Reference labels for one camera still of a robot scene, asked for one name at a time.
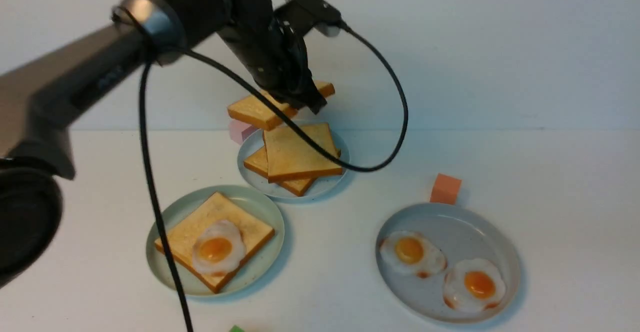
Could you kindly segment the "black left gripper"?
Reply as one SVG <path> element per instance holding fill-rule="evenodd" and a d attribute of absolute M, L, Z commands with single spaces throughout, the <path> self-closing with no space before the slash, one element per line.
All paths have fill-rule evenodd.
<path fill-rule="evenodd" d="M 227 2 L 222 10 L 224 24 L 217 34 L 255 83 L 281 104 L 318 114 L 327 104 L 327 84 L 313 81 L 302 47 L 302 38 L 313 28 L 313 14 L 298 2 L 276 10 L 263 4 L 253 11 Z"/>

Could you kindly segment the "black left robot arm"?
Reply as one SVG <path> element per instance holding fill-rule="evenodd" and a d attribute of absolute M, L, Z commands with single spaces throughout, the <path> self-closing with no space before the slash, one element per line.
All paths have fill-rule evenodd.
<path fill-rule="evenodd" d="M 107 26 L 1 77 L 1 284 L 25 272 L 63 214 L 54 177 L 76 175 L 69 127 L 146 62 L 172 64 L 213 34 L 281 104 L 326 104 L 271 0 L 122 0 Z"/>

